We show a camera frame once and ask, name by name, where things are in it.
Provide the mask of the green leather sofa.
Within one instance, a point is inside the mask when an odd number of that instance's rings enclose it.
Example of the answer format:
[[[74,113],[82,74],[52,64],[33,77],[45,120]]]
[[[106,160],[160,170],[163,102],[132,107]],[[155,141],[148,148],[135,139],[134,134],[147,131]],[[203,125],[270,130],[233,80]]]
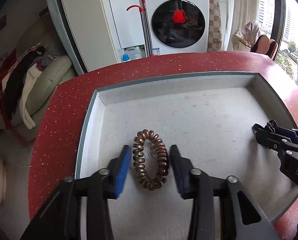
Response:
[[[37,21],[30,26],[17,42],[17,57],[22,56],[27,49],[38,43],[46,47],[44,55],[51,56],[51,58],[47,60],[46,68],[38,77],[26,101],[26,109],[36,126],[28,129],[18,109],[11,120],[11,124],[16,132],[27,141],[35,139],[44,112],[57,86],[77,76],[71,59],[62,46],[52,24]]]

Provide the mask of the checkered hanging cloth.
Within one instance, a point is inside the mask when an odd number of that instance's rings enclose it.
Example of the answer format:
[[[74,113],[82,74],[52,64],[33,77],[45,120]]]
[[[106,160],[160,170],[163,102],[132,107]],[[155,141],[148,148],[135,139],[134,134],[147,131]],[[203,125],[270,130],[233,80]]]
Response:
[[[208,52],[222,50],[222,22],[219,0],[209,0]]]

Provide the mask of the white detergent jug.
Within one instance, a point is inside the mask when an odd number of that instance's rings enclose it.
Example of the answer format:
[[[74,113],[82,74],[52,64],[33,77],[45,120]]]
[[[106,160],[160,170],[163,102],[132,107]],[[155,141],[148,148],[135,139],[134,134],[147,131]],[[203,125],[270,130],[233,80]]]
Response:
[[[125,53],[129,56],[130,60],[137,60],[142,58],[141,50],[138,46],[127,48],[125,50]]]

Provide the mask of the blue cap bottle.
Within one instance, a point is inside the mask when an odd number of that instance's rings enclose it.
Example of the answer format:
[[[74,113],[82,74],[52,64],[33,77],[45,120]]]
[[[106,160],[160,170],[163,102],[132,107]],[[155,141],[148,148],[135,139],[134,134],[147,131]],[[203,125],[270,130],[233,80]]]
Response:
[[[127,54],[124,54],[123,56],[122,56],[122,61],[123,62],[128,62],[128,61],[130,61],[131,59],[130,59],[130,57],[127,55]]]

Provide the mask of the white washing machine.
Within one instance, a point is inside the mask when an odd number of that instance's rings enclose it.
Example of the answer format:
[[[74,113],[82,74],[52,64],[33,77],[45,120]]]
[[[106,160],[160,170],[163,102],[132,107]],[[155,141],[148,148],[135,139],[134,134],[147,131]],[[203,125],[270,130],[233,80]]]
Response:
[[[153,55],[205,53],[209,0],[145,0]]]

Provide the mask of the red handled mop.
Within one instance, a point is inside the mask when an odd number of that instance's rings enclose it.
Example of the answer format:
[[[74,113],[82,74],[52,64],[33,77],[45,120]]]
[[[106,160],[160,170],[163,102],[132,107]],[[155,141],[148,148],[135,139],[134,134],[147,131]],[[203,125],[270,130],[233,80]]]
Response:
[[[150,26],[149,26],[148,15],[147,15],[146,0],[140,0],[140,1],[141,1],[140,5],[136,5],[136,4],[131,5],[126,9],[126,11],[129,11],[132,8],[137,8],[139,10],[139,14],[142,22],[142,31],[144,35],[144,41],[145,41],[145,53],[147,57],[152,57],[153,47],[152,47]]]

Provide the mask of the white cabinet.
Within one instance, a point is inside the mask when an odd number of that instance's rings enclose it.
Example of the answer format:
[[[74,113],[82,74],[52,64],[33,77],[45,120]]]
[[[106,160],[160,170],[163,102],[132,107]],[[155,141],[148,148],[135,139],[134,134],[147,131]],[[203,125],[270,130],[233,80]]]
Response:
[[[61,0],[80,72],[120,63],[125,50],[138,46],[145,57],[140,0]]]

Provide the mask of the pile of clothes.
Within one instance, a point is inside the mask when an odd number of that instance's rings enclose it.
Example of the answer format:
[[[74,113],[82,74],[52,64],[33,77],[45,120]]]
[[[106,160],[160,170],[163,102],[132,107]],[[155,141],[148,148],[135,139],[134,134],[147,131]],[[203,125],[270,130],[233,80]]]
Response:
[[[43,46],[36,45],[18,59],[11,54],[11,62],[4,61],[0,68],[0,132],[10,132],[24,146],[30,141],[16,132],[11,120],[18,109],[28,129],[36,126],[26,109],[26,101],[38,77],[46,68],[47,60],[51,58],[45,56],[45,52]]]

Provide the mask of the beige bag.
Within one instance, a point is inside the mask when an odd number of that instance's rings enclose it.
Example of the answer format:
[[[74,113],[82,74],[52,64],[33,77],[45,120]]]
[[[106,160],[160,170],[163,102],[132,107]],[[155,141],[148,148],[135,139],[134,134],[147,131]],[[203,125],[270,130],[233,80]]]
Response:
[[[260,36],[259,24],[257,21],[252,20],[234,32],[229,42],[228,51],[250,52]]]

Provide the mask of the grey shallow tray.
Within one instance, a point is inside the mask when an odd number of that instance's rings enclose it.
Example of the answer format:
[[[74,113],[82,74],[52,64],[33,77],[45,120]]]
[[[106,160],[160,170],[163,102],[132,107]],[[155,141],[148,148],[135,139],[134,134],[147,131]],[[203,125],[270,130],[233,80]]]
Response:
[[[255,140],[253,125],[269,120],[296,127],[258,73],[179,74],[98,88],[83,122],[75,177],[105,167],[138,131],[149,129],[207,174],[236,176],[275,220],[296,200],[298,187],[280,172],[277,154]]]

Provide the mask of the brown slipper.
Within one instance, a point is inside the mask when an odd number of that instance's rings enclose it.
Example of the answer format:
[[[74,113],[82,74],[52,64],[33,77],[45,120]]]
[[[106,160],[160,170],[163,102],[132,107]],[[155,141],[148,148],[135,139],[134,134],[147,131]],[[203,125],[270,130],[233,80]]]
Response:
[[[274,60],[274,57],[276,56],[278,51],[278,47],[279,47],[279,44],[275,40],[271,39],[269,49],[267,51],[267,55],[269,56],[270,59]]]
[[[269,50],[270,39],[266,35],[261,35],[251,48],[252,53],[266,54]]]

